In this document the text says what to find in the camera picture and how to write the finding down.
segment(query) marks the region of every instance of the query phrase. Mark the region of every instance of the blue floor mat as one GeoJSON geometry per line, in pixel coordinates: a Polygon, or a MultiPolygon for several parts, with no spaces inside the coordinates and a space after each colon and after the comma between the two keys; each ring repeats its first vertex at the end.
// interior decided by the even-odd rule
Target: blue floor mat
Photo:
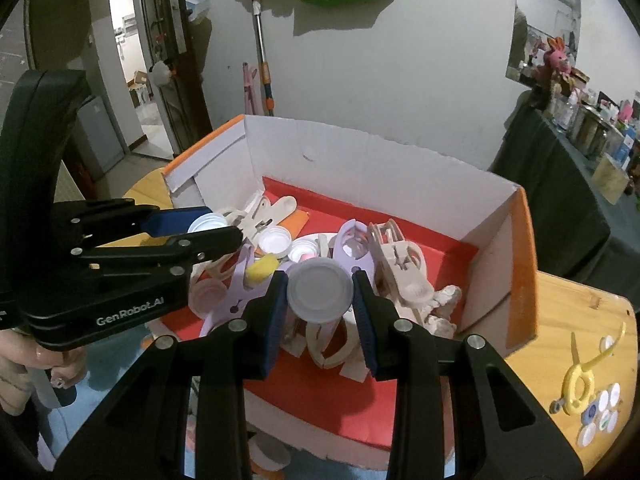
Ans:
{"type": "MultiPolygon", "coordinates": [[[[40,429],[55,457],[59,456],[69,439],[76,434],[89,414],[100,404],[108,391],[142,354],[140,342],[148,330],[139,326],[98,341],[87,347],[87,376],[78,383],[78,398],[66,408],[42,410],[40,429]]],[[[445,468],[446,476],[454,473],[454,460],[445,468]]],[[[187,452],[184,474],[195,475],[194,455],[187,452]]],[[[287,480],[384,480],[386,472],[368,471],[332,460],[320,460],[305,451],[293,449],[291,464],[286,468],[287,480]]]]}

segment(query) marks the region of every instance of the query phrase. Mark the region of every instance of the small white cap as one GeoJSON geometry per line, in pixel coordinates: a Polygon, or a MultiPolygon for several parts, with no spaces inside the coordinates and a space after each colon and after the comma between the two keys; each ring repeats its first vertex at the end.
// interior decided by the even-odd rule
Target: small white cap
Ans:
{"type": "Polygon", "coordinates": [[[593,423],[583,426],[578,434],[578,447],[587,447],[591,442],[593,442],[593,438],[596,436],[597,431],[598,428],[593,423]]]}
{"type": "Polygon", "coordinates": [[[607,423],[607,433],[613,433],[613,430],[616,429],[616,423],[618,422],[618,413],[612,412],[609,417],[609,422],[607,423]]]}
{"type": "Polygon", "coordinates": [[[600,352],[604,352],[605,350],[608,350],[609,348],[611,348],[614,342],[615,342],[615,339],[613,339],[613,337],[610,335],[603,337],[600,340],[600,352]]]}
{"type": "Polygon", "coordinates": [[[284,227],[265,229],[258,238],[258,247],[264,254],[274,254],[277,259],[284,258],[291,248],[291,233],[284,227]]]}
{"type": "Polygon", "coordinates": [[[613,383],[607,390],[609,391],[609,406],[615,408],[620,400],[620,385],[613,383]]]}
{"type": "Polygon", "coordinates": [[[313,258],[318,256],[318,245],[310,240],[293,240],[289,251],[289,260],[298,263],[303,255],[310,254],[313,258]]]}
{"type": "Polygon", "coordinates": [[[333,260],[312,258],[291,267],[287,300],[300,319],[329,323],[340,319],[351,306],[353,282],[333,260]]]}
{"type": "Polygon", "coordinates": [[[265,433],[249,439],[249,457],[265,471],[280,471],[291,462],[291,454],[284,444],[265,433]]]}
{"type": "Polygon", "coordinates": [[[196,233],[199,231],[208,231],[209,229],[220,229],[228,226],[226,218],[220,213],[207,213],[199,216],[189,226],[188,233],[196,233]]]}
{"type": "Polygon", "coordinates": [[[596,395],[596,402],[598,403],[598,411],[602,413],[609,407],[609,392],[603,390],[596,395]]]}
{"type": "Polygon", "coordinates": [[[598,413],[598,416],[595,420],[598,431],[604,431],[607,429],[607,424],[609,423],[610,417],[611,412],[609,410],[604,410],[602,413],[598,413]]]}

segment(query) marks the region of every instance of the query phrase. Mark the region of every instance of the doorway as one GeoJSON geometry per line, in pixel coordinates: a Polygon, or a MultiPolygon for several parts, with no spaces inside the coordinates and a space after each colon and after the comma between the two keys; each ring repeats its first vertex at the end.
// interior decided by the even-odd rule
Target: doorway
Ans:
{"type": "Polygon", "coordinates": [[[137,155],[172,160],[175,152],[148,81],[134,0],[109,0],[109,4],[122,73],[143,132],[143,137],[130,145],[130,149],[137,155]]]}

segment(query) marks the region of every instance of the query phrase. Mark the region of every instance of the dark tablecloth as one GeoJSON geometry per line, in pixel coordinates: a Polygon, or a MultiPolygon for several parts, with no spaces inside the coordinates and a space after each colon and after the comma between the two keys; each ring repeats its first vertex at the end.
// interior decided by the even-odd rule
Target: dark tablecloth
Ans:
{"type": "Polygon", "coordinates": [[[523,107],[494,173],[527,192],[538,268],[627,298],[640,312],[640,212],[623,195],[607,202],[587,160],[542,114],[523,107]]]}

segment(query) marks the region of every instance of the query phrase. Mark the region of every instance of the mirror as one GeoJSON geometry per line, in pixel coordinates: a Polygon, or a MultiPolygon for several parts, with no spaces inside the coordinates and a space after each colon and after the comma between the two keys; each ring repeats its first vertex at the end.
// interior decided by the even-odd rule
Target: mirror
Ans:
{"type": "Polygon", "coordinates": [[[572,66],[580,40],[580,0],[516,0],[513,38],[506,76],[527,86],[536,84],[535,71],[544,65],[548,38],[562,38],[572,66]]]}

